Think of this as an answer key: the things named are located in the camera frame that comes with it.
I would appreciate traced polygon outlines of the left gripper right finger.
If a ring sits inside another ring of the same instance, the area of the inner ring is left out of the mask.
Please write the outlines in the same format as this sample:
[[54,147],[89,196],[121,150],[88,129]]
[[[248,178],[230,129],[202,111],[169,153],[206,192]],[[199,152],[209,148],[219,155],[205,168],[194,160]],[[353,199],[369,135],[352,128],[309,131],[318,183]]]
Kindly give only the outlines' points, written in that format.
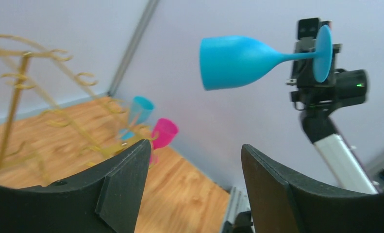
[[242,146],[241,162],[258,233],[384,233],[384,192],[322,183],[249,144]]

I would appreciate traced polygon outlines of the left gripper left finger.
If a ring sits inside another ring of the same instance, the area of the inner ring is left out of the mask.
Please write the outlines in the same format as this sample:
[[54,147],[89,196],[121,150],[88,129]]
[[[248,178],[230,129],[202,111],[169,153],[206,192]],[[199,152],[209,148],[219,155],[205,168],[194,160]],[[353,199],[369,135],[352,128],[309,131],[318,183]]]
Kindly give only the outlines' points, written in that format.
[[134,232],[150,154],[150,142],[140,140],[46,187],[0,186],[0,233]]

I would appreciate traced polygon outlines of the light blue wine glass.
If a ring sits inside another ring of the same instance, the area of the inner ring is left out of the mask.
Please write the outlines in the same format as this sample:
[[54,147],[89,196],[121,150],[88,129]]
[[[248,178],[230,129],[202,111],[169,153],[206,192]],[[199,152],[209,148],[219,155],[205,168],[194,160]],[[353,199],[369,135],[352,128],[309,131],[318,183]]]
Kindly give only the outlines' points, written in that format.
[[[136,126],[144,123],[151,115],[152,111],[154,110],[154,104],[151,100],[144,96],[137,96],[138,97],[138,106],[139,106],[139,115]],[[135,129],[135,137],[142,138],[143,135],[141,134],[140,130]]]

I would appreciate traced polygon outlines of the pink wine glass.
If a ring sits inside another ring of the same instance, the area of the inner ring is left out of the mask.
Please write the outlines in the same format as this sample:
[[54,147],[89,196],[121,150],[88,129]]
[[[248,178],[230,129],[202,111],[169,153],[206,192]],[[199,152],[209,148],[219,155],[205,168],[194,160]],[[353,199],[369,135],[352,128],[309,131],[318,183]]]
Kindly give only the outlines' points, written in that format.
[[178,126],[170,119],[160,118],[151,133],[152,151],[150,154],[150,167],[157,163],[157,156],[153,155],[156,149],[163,148],[169,145],[175,136],[178,134]]

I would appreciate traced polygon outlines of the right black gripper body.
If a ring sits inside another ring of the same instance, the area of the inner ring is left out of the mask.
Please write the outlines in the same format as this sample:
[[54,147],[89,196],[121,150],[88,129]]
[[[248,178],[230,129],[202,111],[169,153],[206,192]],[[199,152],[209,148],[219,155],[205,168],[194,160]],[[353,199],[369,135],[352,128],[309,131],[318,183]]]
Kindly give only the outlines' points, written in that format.
[[341,52],[341,44],[333,44],[332,61],[328,77],[322,83],[316,81],[313,73],[313,60],[293,62],[291,76],[286,80],[288,86],[296,87],[290,92],[290,100],[298,111],[329,105],[333,100],[336,84],[336,55]]

